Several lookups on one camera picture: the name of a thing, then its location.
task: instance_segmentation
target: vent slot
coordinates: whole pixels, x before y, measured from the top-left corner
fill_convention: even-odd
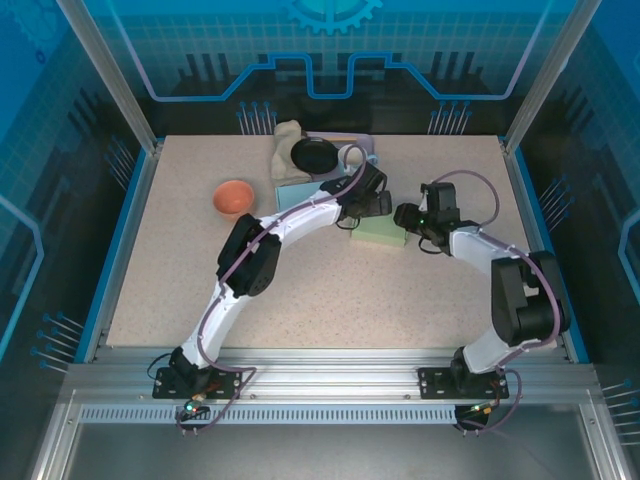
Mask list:
[[[222,410],[209,405],[197,420],[185,424],[206,424]],[[81,423],[173,424],[176,405],[87,405]],[[236,425],[421,425],[456,423],[455,407],[448,405],[235,405],[220,421]]]

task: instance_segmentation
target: glass panel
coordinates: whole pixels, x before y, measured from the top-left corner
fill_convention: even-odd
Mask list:
[[[88,2],[158,135],[505,133],[573,5]]]
[[[55,2],[0,1],[0,72],[0,476],[22,479],[140,148]]]
[[[602,3],[522,143],[604,386],[640,381],[638,18],[638,2]]]

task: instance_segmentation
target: beige cloth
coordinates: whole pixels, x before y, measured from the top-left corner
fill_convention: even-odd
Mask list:
[[[311,175],[303,172],[293,164],[291,160],[291,149],[302,138],[302,127],[291,120],[276,125],[273,131],[276,141],[276,151],[271,159],[271,180],[276,187],[284,185],[297,185],[299,183],[309,183]]]

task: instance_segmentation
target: metal post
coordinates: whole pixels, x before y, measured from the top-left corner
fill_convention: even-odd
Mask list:
[[[156,150],[156,136],[87,7],[82,0],[57,2],[138,142],[147,153],[153,155]]]
[[[82,405],[58,401],[49,421],[40,454],[31,474],[31,480],[65,478],[69,457],[80,425]]]
[[[520,145],[551,88],[564,70],[582,34],[591,22],[600,2],[601,0],[578,0],[576,3],[509,127],[505,137],[508,153],[514,152]]]

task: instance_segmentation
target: gear logo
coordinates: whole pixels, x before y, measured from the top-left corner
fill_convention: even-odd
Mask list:
[[[13,15],[20,30],[37,49],[43,49],[58,31],[57,6],[53,0],[0,0],[0,16]]]
[[[381,0],[285,0],[289,20],[297,20],[300,28],[311,27],[313,33],[336,30],[347,33],[349,28],[360,28],[363,19],[370,20],[372,11],[382,7]]]

